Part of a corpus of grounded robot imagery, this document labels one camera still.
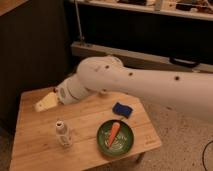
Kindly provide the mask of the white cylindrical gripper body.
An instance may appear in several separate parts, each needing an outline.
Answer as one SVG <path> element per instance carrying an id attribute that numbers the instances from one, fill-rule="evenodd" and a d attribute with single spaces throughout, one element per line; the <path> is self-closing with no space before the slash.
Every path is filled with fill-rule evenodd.
<path id="1" fill-rule="evenodd" d="M 90 95 L 76 75 L 66 78 L 55 90 L 60 102 L 64 105 L 76 103 Z"/>

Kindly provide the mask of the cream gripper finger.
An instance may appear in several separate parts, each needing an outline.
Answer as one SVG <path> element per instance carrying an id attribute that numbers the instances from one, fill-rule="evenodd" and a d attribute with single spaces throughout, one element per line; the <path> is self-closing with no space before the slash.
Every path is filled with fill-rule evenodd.
<path id="1" fill-rule="evenodd" d="M 45 111 L 58 105 L 58 97 L 54 92 L 48 93 L 40 101 L 38 101 L 34 108 L 37 112 Z"/>

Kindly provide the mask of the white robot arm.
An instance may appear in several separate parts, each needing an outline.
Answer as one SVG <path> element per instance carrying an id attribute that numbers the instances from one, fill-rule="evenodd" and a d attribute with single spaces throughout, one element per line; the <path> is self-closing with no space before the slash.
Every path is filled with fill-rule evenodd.
<path id="1" fill-rule="evenodd" d="M 140 70 L 114 56 L 89 57 L 35 104 L 38 112 L 76 103 L 95 92 L 121 92 L 213 124 L 213 74 Z"/>

